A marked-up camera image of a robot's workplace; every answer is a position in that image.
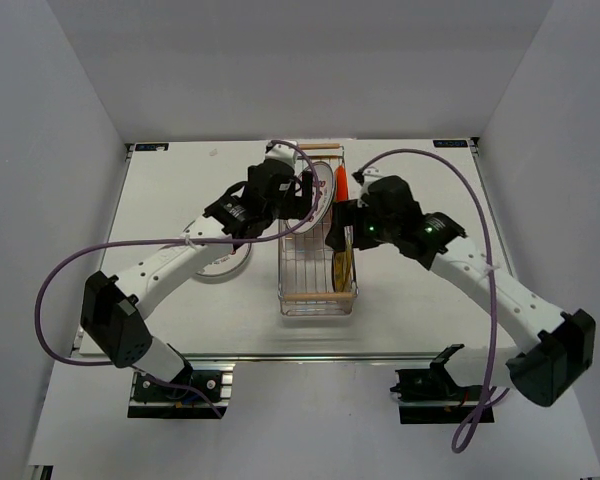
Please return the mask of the orange plastic plate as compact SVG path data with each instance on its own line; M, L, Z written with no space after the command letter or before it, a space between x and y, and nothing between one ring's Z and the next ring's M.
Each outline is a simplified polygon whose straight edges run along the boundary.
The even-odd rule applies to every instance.
M343 165L338 166L334 171L335 187L334 202L340 203L349 200L349 188L346 169Z

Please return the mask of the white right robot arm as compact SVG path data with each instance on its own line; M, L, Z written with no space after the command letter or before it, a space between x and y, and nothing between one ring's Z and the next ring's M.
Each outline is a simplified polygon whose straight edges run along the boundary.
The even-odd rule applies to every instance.
M484 358L502 361L506 386L535 405L553 405L591 366L596 323L587 312L567 313L492 267L457 222L441 212L423 213L400 177L366 170L354 178L360 196L336 204L327 235L334 251L392 245L495 315L517 350Z

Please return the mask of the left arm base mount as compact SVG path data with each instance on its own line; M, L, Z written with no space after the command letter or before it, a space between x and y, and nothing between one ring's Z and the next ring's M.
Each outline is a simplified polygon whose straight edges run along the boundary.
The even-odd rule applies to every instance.
M229 405L233 371L229 366L194 365L188 389L156 384L144 373L135 373L130 389L130 419L221 419Z

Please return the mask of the yellow patterned plate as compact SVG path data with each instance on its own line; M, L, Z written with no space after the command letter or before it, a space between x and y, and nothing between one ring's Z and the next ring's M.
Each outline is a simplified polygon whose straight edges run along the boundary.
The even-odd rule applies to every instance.
M345 250L334 252L332 256L332 286L336 293L349 292L352 288L353 249L351 228L344 229Z

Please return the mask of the white plate red characters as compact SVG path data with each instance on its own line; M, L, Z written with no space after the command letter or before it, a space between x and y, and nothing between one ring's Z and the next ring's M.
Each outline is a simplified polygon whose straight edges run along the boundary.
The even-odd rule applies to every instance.
M247 243L196 272L192 279L207 283L224 283L239 276L249 265L253 247Z
M317 173L319 189L313 189L314 196L318 199L318 206L310 219L293 231L294 235L306 234L316 228L324 216L328 213L335 194L335 174L328 162L313 160L313 166Z

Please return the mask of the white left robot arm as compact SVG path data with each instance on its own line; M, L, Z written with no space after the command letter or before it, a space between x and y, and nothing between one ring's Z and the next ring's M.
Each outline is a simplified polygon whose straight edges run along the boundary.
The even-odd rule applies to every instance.
M122 272L92 274L85 283L81 326L117 368L133 367L157 380L168 398L191 387L192 368L149 331L147 318L171 293L216 260L259 238L278 219L303 220L314 205L315 176L300 177L279 160L251 166L190 223L174 246Z

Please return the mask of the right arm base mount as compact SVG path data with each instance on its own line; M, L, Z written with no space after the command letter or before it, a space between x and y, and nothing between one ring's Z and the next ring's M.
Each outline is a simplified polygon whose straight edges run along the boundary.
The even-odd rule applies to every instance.
M402 425L458 425L478 405L486 348L452 344L435 355L398 361L390 388Z

